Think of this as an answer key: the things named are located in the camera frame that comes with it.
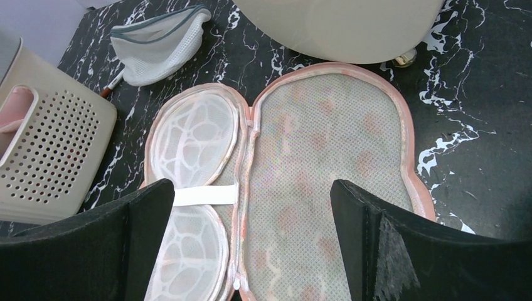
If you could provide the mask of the floral mesh laundry bag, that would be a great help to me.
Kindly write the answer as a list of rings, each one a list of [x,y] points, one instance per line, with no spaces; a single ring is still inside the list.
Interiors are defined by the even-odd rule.
[[[400,92],[350,64],[293,71],[253,105],[221,83],[170,98],[145,148],[146,184],[175,188],[146,300],[346,300],[332,183],[435,221],[414,149]]]

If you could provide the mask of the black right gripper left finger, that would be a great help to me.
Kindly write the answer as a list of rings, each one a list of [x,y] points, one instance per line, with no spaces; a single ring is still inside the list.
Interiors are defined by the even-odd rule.
[[[170,180],[1,238],[2,300],[143,300],[173,206]]]

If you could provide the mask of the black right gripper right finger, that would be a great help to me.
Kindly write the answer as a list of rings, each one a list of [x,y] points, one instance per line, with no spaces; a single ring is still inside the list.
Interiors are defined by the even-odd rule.
[[[531,240],[449,228],[347,180],[330,198],[352,300],[531,299]]]

